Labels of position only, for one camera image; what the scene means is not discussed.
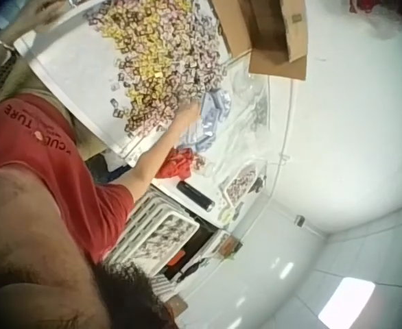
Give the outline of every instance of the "khaki pants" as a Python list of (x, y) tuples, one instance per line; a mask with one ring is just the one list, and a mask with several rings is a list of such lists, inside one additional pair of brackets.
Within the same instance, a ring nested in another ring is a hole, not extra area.
[(76, 147), (83, 161), (105, 150), (105, 144), (61, 104), (22, 58), (18, 58), (4, 85), (1, 87), (0, 102), (18, 93), (29, 93), (39, 96), (51, 103), (63, 115), (73, 128)]

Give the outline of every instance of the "bracelet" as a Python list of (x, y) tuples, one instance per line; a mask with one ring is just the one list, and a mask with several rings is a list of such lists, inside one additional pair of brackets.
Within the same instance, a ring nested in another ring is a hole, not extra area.
[(12, 53), (15, 52), (15, 48), (9, 46), (8, 44), (4, 43), (3, 41), (0, 40), (0, 45), (2, 45), (4, 48), (6, 48), (8, 51), (11, 51)]

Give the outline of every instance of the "red t-shirt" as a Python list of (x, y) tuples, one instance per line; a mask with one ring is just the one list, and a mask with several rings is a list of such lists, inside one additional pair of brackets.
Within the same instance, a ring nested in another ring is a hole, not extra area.
[(99, 262), (114, 246), (134, 207), (122, 185), (95, 185), (67, 120), (47, 101), (17, 95), (0, 103), (0, 167), (22, 165), (36, 174), (59, 206), (70, 234)]

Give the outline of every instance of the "t-shirt sleeve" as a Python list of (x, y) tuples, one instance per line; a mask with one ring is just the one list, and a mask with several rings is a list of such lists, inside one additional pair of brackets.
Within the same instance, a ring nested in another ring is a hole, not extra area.
[(93, 260), (98, 262), (117, 242), (134, 208), (134, 200), (131, 192), (118, 184), (98, 185), (96, 193), (104, 219), (101, 227), (102, 245), (91, 253)]

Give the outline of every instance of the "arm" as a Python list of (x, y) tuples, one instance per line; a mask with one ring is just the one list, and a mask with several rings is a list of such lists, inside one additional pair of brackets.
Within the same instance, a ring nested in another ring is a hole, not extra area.
[[(56, 20), (61, 15), (61, 7), (66, 0), (29, 0), (16, 20), (0, 32), (0, 41), (12, 47), (15, 40), (37, 26)], [(8, 50), (0, 45), (0, 68), (7, 58)]]
[(142, 197), (171, 148), (178, 142), (181, 134), (199, 117), (199, 114), (198, 103), (183, 105), (174, 122), (157, 143), (140, 156), (134, 168), (117, 178), (113, 184), (124, 185), (131, 192), (134, 202)]

